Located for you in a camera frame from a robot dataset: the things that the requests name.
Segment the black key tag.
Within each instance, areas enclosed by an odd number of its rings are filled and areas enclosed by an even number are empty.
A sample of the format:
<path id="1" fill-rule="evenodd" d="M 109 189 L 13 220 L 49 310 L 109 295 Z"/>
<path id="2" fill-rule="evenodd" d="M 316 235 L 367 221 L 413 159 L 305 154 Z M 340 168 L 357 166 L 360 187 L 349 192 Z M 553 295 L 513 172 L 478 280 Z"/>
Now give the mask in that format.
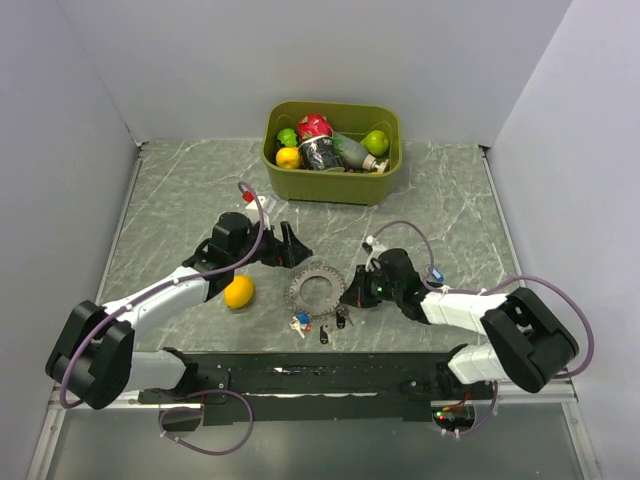
<path id="1" fill-rule="evenodd" d="M 339 306 L 335 312 L 336 327 L 338 329 L 344 329 L 347 325 L 352 325 L 353 322 L 350 317 L 350 312 L 347 307 Z"/>

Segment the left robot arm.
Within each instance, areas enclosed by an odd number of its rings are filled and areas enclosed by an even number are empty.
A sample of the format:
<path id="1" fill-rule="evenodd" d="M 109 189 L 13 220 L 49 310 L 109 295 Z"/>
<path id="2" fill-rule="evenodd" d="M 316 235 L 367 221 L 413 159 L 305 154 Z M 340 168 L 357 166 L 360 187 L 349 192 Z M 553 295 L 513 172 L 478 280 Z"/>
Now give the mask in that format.
<path id="1" fill-rule="evenodd" d="M 282 222 L 281 232 L 277 238 L 266 217 L 222 214 L 211 236 L 168 277 L 105 305 L 76 305 L 46 362 L 46 374 L 95 410 L 129 391 L 159 389 L 177 402 L 191 399 L 198 388 L 197 363 L 174 348 L 139 352 L 137 338 L 217 296 L 241 266 L 260 262 L 293 268 L 312 256 L 288 222 Z"/>

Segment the blue key tag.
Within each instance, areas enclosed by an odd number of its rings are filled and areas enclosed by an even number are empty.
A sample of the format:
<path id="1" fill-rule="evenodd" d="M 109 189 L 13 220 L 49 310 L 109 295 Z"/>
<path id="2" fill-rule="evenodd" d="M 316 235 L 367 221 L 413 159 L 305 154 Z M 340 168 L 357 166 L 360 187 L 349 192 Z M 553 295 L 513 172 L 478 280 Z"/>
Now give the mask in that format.
<path id="1" fill-rule="evenodd" d="M 432 267 L 430 269 L 430 273 L 431 276 L 438 282 L 443 282 L 444 281 L 444 276 L 443 274 L 436 268 L 436 267 Z"/>
<path id="2" fill-rule="evenodd" d="M 295 314 L 296 319 L 299 321 L 301 325 L 308 325 L 310 322 L 310 317 L 305 312 L 297 312 Z"/>

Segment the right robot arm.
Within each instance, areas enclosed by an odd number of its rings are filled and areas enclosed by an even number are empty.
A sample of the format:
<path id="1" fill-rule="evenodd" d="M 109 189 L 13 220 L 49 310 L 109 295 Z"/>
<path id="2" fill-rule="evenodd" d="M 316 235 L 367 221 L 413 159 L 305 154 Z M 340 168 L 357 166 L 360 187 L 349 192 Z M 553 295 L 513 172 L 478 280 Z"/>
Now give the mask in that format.
<path id="1" fill-rule="evenodd" d="M 421 279 L 408 253 L 388 249 L 356 267 L 341 302 L 356 308 L 394 303 L 412 321 L 454 327 L 482 337 L 454 348 L 437 378 L 439 391 L 459 398 L 478 382 L 510 381 L 539 392 L 579 353 L 574 336 L 529 288 L 507 294 L 454 293 Z"/>

